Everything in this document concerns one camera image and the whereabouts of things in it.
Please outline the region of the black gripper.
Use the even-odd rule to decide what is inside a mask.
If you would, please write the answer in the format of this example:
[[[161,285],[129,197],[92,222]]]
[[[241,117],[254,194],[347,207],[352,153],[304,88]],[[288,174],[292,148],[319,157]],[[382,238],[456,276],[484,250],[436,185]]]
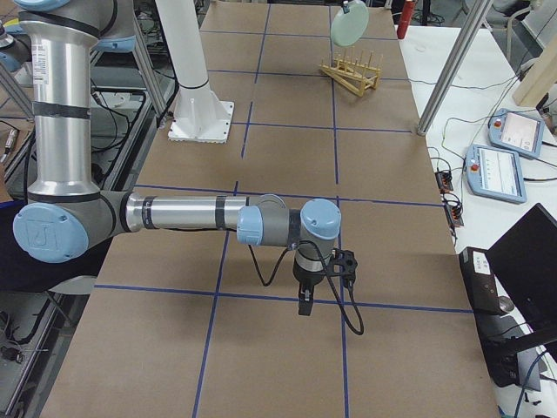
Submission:
[[[321,252],[319,246],[310,240],[301,240],[295,252],[293,274],[299,282],[299,315],[310,316],[313,306],[313,289],[325,277],[325,267],[330,254]]]

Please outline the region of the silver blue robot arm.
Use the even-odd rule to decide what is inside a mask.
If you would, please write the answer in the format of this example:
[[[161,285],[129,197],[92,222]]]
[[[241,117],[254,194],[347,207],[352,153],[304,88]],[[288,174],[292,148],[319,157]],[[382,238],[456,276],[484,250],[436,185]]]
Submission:
[[[63,263],[121,233],[141,229],[219,230],[248,246],[295,253],[299,313],[312,311],[315,286],[332,277],[341,213],[325,199],[299,210],[267,194],[257,198],[143,197],[101,190],[91,174],[92,49],[132,51],[130,1],[22,1],[19,23],[30,37],[37,178],[13,221],[31,257]]]

